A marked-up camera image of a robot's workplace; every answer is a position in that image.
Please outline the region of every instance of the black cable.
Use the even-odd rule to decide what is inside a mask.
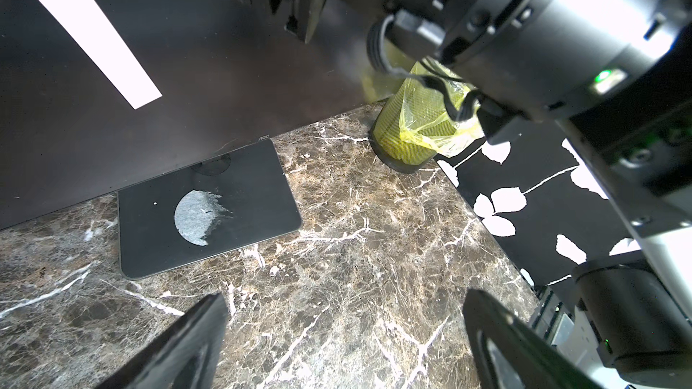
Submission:
[[[426,71],[428,71],[428,72],[431,73],[432,75],[437,76],[437,77],[439,77],[439,78],[441,78],[441,79],[444,79],[444,80],[456,81],[456,82],[465,82],[463,79],[456,79],[455,77],[450,77],[449,75],[445,75],[445,74],[443,74],[443,73],[440,73],[440,72],[438,72],[438,71],[435,71],[430,65],[428,65],[428,64],[425,62],[425,60],[426,60],[425,58],[424,58],[424,59],[421,59],[421,60],[420,60],[420,64],[426,69]]]
[[[379,72],[388,73],[389,75],[396,76],[403,79],[414,79],[421,83],[425,88],[437,90],[442,94],[442,101],[444,104],[445,111],[449,119],[454,122],[462,122],[469,120],[473,117],[473,104],[477,100],[482,99],[482,94],[473,90],[469,92],[462,100],[461,108],[457,109],[454,107],[451,98],[449,97],[449,91],[444,83],[444,80],[463,82],[462,79],[455,79],[450,76],[445,76],[428,67],[421,61],[423,67],[426,68],[432,75],[419,75],[415,73],[409,73],[401,67],[393,67],[390,65],[387,55],[384,50],[384,40],[385,32],[390,24],[394,21],[393,15],[387,15],[383,20],[376,22],[370,28],[368,32],[368,39],[366,43],[366,50],[368,53],[368,59],[372,64],[372,67]]]

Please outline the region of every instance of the brown marble surface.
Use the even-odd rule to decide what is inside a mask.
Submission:
[[[476,388],[461,309],[536,299],[431,163],[395,173],[365,107],[274,139],[304,223],[141,281],[117,264],[106,195],[0,232],[0,388],[88,388],[204,295],[230,316],[215,388]]]

